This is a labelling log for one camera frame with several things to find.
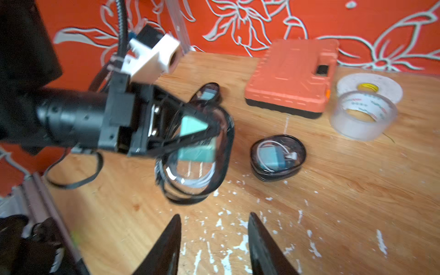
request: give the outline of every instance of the wallpaper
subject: wallpaper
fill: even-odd
[[[440,1],[183,0],[197,50],[262,56],[275,39],[338,39],[339,64],[440,74]]]

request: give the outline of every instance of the wooden surface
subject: wooden surface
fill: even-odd
[[[301,265],[303,274],[439,274],[439,78],[378,73],[402,86],[403,100],[387,136],[359,142],[337,134],[329,124],[336,102],[334,87],[326,112],[317,120],[246,105],[244,88],[257,62],[190,53],[175,73],[158,81],[184,100],[204,83],[221,85],[222,106],[235,121],[235,140],[217,197],[211,195],[193,206],[172,205],[154,184],[154,160],[110,153],[104,154],[104,168],[91,184],[73,191],[51,189],[91,273],[131,274],[179,213],[183,224],[179,274],[214,274],[214,265],[223,274],[221,260],[228,249],[233,252],[232,274],[247,274],[249,253],[235,247],[247,234],[240,223],[253,211],[267,219],[266,228],[280,249],[288,252],[291,264]],[[359,71],[338,68],[334,84]],[[307,148],[302,170],[286,184],[255,179],[250,146],[284,132]],[[69,155],[50,176],[73,182],[92,174],[94,167],[93,157]],[[223,230],[216,227],[219,218]],[[380,250],[378,230],[386,254]],[[292,245],[292,251],[286,250]]]

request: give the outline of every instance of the orange toolbox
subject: orange toolbox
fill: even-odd
[[[245,89],[246,103],[318,118],[330,97],[339,42],[277,40],[260,60]]]

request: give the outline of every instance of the tape roll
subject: tape roll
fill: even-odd
[[[394,104],[403,96],[402,87],[393,79],[372,73],[354,73],[341,78],[336,86],[337,95],[358,90],[366,90],[382,95]]]
[[[370,115],[374,122],[359,120],[347,113],[355,110]],[[388,98],[374,92],[354,91],[343,94],[330,117],[330,124],[341,135],[370,141],[380,136],[397,116],[397,108]]]

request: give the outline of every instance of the white paint speck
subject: white paint speck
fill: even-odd
[[[214,263],[214,257],[213,257],[213,254],[211,253],[211,248],[209,246],[209,242],[206,242],[206,244],[208,245],[209,262],[210,262],[210,264],[213,264]]]
[[[185,256],[186,253],[187,253],[187,243],[184,242],[184,243],[183,243],[182,255]]]
[[[193,275],[197,274],[197,267],[198,267],[198,263],[200,263],[200,255],[202,254],[202,250],[200,249],[197,253],[197,256],[195,257],[195,262],[194,262],[194,273]]]
[[[252,269],[250,269],[247,265],[245,265],[245,271],[249,274],[253,274]]]
[[[287,126],[289,125],[289,117],[290,117],[290,114],[288,114],[286,117],[286,125],[284,126],[284,134],[287,133]]]
[[[310,247],[312,248],[312,249],[309,249],[310,252],[314,253],[315,256],[317,256],[317,257],[320,257],[320,258],[322,257],[321,254],[318,252],[318,250],[316,250],[316,246],[315,246],[314,242],[310,241]]]
[[[240,221],[239,226],[243,226],[247,229],[249,222],[248,221],[243,221],[242,219],[238,219]]]
[[[302,210],[301,210],[301,209],[298,210],[298,213],[300,214],[300,216],[298,217],[298,224],[300,224],[300,223],[301,223],[302,216],[303,216],[303,214],[302,214]]]
[[[298,272],[298,274],[301,274],[302,273],[302,269],[301,269],[301,264],[300,264],[300,260],[299,259],[297,259],[297,264],[298,264],[297,272]]]
[[[234,249],[240,249],[240,250],[244,251],[245,254],[247,254],[249,252],[249,250],[246,247],[247,243],[249,243],[249,236],[246,234],[243,234],[242,242],[240,243],[240,245],[234,246]]]
[[[290,252],[295,250],[295,246],[293,244],[290,244],[290,247],[286,247],[284,249],[283,255],[290,254]]]
[[[221,224],[221,218],[219,218],[219,220],[217,221],[217,224],[216,224],[216,227],[219,227],[219,226],[220,226],[221,230],[224,229],[223,225]]]
[[[379,242],[378,243],[379,249],[385,254],[385,257],[386,257],[386,255],[388,253],[386,252],[387,247],[384,244],[384,239],[382,238],[382,232],[379,229],[377,229],[376,232],[377,232],[377,238],[378,238],[378,242]]]
[[[349,1],[345,4],[345,7],[349,10],[354,9],[357,7],[357,3],[355,1]]]
[[[224,275],[232,275],[231,263],[229,262],[229,255],[232,254],[232,250],[227,250],[227,256],[221,260],[221,264],[223,265]]]

